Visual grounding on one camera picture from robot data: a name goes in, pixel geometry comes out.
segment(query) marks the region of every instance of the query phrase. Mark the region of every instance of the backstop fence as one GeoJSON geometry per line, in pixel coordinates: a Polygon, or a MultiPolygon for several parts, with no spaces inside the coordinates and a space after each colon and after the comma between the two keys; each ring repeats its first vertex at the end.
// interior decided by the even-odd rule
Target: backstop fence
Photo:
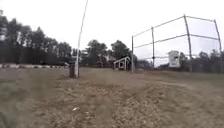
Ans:
{"type": "MultiPolygon", "coordinates": [[[[183,53],[189,62],[201,52],[215,50],[221,55],[216,21],[184,15],[132,36],[132,71],[135,69],[134,56],[156,68],[168,63],[168,53],[173,50],[183,53]]],[[[223,71],[223,60],[220,58],[223,71]]]]}

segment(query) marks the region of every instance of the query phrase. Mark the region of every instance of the grass field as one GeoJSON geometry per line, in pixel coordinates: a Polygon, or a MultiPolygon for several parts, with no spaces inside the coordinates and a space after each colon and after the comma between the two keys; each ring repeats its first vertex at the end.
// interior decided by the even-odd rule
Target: grass field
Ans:
{"type": "Polygon", "coordinates": [[[0,128],[223,128],[224,76],[0,69],[0,128]]]}

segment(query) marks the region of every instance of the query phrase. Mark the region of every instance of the shed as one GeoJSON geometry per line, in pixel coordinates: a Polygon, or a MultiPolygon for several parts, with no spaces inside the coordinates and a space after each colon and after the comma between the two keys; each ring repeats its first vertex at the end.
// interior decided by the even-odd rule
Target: shed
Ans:
{"type": "Polygon", "coordinates": [[[130,62],[131,62],[131,59],[128,56],[121,58],[119,60],[114,61],[114,68],[119,70],[127,70],[130,62]]]}

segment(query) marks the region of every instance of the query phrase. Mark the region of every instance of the roof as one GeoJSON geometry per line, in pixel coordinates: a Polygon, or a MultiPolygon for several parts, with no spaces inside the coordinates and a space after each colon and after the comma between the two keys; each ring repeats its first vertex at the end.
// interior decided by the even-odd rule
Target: roof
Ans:
{"type": "Polygon", "coordinates": [[[123,61],[123,60],[125,60],[125,59],[127,59],[127,60],[129,60],[129,61],[131,60],[130,57],[127,56],[127,57],[124,57],[124,58],[121,58],[121,59],[119,59],[119,60],[114,61],[114,63],[123,61]]]}

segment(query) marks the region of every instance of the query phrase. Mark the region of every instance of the small building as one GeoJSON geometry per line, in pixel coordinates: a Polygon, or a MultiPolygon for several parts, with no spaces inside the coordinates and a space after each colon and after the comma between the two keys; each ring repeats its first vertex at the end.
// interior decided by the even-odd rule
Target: small building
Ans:
{"type": "Polygon", "coordinates": [[[114,69],[128,70],[131,64],[131,59],[127,56],[114,61],[114,69]]]}
{"type": "Polygon", "coordinates": [[[180,54],[178,51],[170,51],[169,53],[169,67],[179,68],[180,67],[180,54]]]}

